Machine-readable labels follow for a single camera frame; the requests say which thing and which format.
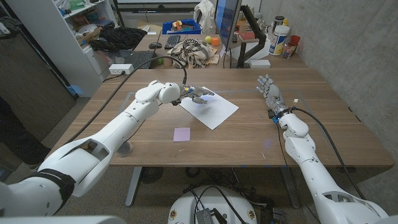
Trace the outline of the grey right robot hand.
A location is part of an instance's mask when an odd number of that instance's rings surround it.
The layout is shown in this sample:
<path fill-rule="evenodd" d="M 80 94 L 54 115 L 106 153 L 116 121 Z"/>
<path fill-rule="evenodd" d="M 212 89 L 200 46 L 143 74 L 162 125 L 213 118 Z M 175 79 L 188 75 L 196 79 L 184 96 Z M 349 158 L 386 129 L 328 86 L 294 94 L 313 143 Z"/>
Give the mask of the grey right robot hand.
<path fill-rule="evenodd" d="M 257 79 L 259 86 L 256 89 L 263 95 L 266 105 L 273 112 L 274 116 L 279 119 L 289 111 L 284 103 L 282 93 L 273 79 L 269 76 L 259 76 Z"/>

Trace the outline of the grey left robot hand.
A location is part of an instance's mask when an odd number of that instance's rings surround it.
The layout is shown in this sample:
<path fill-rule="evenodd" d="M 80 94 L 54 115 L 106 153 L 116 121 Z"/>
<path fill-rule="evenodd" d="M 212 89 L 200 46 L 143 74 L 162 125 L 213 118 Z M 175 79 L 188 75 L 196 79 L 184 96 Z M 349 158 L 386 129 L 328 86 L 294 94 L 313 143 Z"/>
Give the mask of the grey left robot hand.
<path fill-rule="evenodd" d="M 183 86 L 179 99 L 183 100 L 184 98 L 191 98 L 194 103 L 207 104 L 208 101 L 201 98 L 201 96 L 203 95 L 213 96 L 214 93 L 204 88 L 199 88 L 195 86 Z"/>

